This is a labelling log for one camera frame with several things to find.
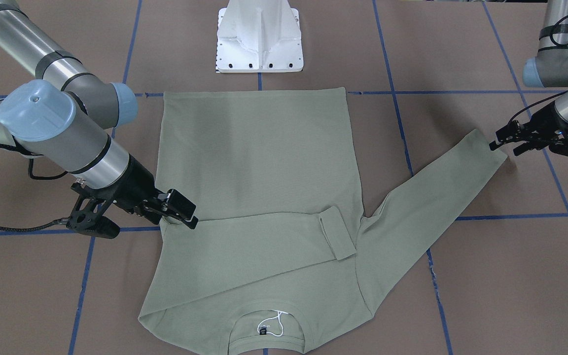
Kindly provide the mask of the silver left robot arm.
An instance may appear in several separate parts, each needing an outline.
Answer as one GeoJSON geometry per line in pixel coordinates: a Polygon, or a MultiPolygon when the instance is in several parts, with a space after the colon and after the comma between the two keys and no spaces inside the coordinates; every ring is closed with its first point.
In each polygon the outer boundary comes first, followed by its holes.
{"type": "Polygon", "coordinates": [[[527,123],[521,123],[516,115],[511,117],[496,131],[489,148],[494,151],[504,144],[516,143],[516,156],[548,148],[568,157],[568,0],[548,1],[539,48],[524,65],[523,83],[527,87],[565,91],[543,99],[543,108],[534,112],[527,123]]]}

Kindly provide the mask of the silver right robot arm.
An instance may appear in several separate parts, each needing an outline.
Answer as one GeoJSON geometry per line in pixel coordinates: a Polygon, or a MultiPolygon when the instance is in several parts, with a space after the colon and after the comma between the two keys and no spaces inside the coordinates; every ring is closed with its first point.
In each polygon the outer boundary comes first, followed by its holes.
{"type": "Polygon", "coordinates": [[[76,179],[72,212],[51,225],[113,239],[120,228],[105,213],[115,205],[153,224],[166,217],[196,227],[195,204],[174,189],[157,189],[152,173],[108,134],[138,115],[127,85],[89,72],[14,0],[0,0],[0,48],[34,75],[0,99],[0,148],[47,157],[76,179]]]}

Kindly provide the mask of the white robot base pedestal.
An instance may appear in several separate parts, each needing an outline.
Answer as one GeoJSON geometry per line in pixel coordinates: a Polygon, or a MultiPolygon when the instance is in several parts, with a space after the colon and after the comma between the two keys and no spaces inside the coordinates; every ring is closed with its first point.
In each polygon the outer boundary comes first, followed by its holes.
{"type": "Polygon", "coordinates": [[[217,20],[216,72],[303,70],[300,14],[287,0],[231,0],[217,20]]]}

